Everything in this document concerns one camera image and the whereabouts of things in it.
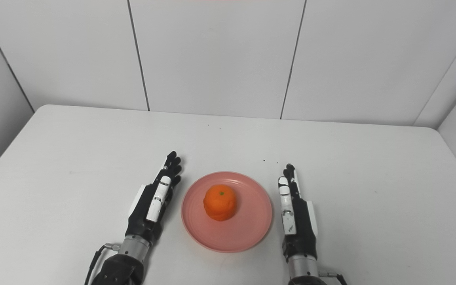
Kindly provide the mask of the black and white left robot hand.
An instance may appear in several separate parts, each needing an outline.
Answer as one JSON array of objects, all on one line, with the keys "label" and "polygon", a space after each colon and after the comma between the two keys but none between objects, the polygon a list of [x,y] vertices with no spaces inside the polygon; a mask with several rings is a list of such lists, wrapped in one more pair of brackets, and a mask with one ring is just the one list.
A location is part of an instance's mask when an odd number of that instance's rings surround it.
[{"label": "black and white left robot hand", "polygon": [[150,244],[159,240],[163,232],[163,215],[181,180],[181,170],[181,158],[172,151],[154,181],[139,189],[130,208],[125,235],[140,236]]}]

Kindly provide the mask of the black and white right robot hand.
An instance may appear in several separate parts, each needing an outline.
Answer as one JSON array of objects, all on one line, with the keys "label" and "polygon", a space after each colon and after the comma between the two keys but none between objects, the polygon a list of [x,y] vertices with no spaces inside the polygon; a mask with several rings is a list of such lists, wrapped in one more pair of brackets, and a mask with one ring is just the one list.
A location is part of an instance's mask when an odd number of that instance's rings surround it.
[{"label": "black and white right robot hand", "polygon": [[284,229],[283,256],[288,262],[292,256],[318,258],[314,229],[314,209],[302,198],[296,168],[287,164],[277,181],[281,203],[281,221]]}]

